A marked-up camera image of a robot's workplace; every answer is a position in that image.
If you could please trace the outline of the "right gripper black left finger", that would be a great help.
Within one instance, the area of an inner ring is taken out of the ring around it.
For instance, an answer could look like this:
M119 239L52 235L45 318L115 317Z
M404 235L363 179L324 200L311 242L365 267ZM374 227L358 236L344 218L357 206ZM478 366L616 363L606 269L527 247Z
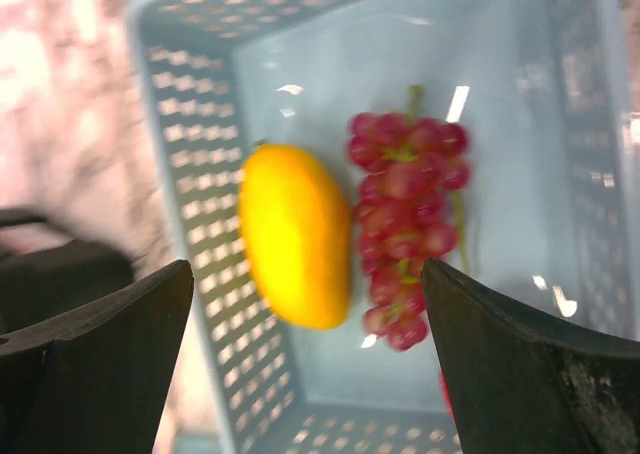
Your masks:
M176 260L1 338L4 453L149 453L189 316Z

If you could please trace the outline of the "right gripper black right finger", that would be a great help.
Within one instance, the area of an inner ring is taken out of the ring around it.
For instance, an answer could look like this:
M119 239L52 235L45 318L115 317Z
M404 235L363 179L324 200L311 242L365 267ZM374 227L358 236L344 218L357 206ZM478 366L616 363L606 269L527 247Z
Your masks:
M443 261L422 271L465 453L636 453L639 344L500 294Z

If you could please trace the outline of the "red fake grape bunch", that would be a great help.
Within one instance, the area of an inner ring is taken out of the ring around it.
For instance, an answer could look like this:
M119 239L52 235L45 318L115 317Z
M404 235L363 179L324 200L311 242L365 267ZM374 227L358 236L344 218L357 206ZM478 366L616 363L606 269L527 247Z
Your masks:
M471 181L468 130L423 115L426 90L408 89L405 111L361 112L349 122L346 151L364 177L358 186L356 248L368 278L368 336L403 352L429 327L422 270L429 259L459 256L470 273L465 191Z

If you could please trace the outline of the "yellow fake lemon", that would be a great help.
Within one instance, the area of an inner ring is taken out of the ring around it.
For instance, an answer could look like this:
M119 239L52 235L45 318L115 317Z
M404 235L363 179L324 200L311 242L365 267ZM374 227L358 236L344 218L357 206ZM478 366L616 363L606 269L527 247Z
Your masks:
M307 151L263 144L243 166L238 214L250 273L280 319L328 330L351 296L351 210L329 171Z

